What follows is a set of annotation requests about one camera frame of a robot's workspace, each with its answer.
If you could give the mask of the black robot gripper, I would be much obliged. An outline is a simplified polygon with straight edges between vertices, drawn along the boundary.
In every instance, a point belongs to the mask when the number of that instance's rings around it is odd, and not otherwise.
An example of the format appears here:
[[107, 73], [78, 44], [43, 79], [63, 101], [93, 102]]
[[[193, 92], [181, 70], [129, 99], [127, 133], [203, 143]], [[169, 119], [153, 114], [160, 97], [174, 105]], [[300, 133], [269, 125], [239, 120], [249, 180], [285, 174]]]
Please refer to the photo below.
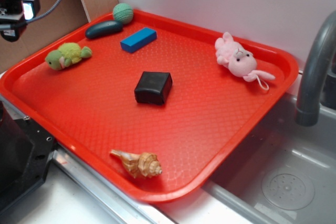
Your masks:
[[26, 22], [40, 11], [40, 0], [1, 0], [1, 37], [18, 41], [26, 29]]

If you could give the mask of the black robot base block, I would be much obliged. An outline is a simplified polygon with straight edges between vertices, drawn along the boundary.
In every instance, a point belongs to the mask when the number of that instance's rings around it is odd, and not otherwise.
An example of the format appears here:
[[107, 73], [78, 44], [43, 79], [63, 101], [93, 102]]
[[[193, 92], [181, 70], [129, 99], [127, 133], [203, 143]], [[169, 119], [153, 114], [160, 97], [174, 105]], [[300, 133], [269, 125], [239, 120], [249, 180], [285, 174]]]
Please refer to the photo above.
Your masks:
[[1, 213], [41, 186], [55, 138], [30, 118], [13, 119], [1, 103]]

